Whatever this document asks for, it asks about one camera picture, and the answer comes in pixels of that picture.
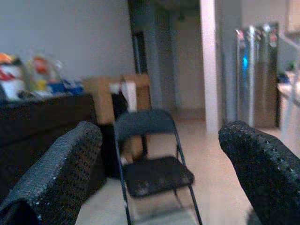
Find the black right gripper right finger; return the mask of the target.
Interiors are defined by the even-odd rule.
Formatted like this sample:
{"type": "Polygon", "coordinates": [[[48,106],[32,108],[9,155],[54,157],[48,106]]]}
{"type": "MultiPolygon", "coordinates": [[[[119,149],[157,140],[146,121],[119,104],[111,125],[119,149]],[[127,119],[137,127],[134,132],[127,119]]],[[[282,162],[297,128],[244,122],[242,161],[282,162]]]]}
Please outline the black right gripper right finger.
{"type": "Polygon", "coordinates": [[[248,222],[300,223],[300,159],[278,138],[238,120],[218,132],[239,183],[253,207],[248,222]]]}

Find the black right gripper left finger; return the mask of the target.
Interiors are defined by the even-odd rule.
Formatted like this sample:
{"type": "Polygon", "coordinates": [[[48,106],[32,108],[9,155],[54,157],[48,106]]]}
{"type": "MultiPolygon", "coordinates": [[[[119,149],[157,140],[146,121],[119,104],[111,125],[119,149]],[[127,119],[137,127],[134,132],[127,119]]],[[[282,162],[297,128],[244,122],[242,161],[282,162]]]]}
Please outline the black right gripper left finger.
{"type": "Polygon", "coordinates": [[[90,122],[62,135],[0,205],[2,225],[74,225],[87,198],[102,133],[90,122]]]}

